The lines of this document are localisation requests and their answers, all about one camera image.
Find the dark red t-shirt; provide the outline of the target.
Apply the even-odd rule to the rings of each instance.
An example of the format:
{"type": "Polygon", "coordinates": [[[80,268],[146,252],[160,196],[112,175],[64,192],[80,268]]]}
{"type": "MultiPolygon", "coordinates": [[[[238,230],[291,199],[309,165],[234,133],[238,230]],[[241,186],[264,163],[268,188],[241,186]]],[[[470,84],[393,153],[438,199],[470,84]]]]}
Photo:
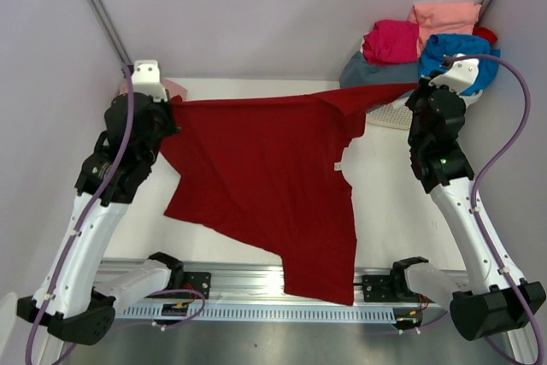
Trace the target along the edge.
{"type": "Polygon", "coordinates": [[[165,216],[280,257],[284,291],[354,302],[352,188],[335,166],[366,113],[410,83],[312,94],[172,101],[179,132],[161,152],[179,174],[165,216]]]}

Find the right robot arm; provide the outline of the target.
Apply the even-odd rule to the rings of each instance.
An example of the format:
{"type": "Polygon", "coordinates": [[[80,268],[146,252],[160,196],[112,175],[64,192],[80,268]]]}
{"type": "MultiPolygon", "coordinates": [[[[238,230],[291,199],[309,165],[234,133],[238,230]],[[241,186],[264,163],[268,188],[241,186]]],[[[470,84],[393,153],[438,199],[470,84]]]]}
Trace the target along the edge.
{"type": "Polygon", "coordinates": [[[540,282],[530,282],[503,247],[473,192],[474,172],[457,142],[466,104],[445,86],[421,79],[407,107],[411,168],[446,220],[467,272],[455,280],[423,257],[395,262],[391,294],[428,297],[450,313],[468,341],[525,327],[546,300],[540,282]]]}

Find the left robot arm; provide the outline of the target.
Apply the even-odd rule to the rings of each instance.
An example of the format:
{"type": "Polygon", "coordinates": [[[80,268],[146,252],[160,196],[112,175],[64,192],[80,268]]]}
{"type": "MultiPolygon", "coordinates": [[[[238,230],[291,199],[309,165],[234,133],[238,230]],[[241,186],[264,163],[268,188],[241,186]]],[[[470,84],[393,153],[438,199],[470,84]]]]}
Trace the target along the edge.
{"type": "Polygon", "coordinates": [[[94,280],[109,241],[151,173],[163,139],[179,131],[167,96],[121,94],[106,110],[105,131],[81,167],[73,214],[54,264],[33,295],[17,301],[16,314],[64,341],[94,345],[117,313],[159,291],[179,295],[184,264],[156,252],[103,286],[94,280]]]}

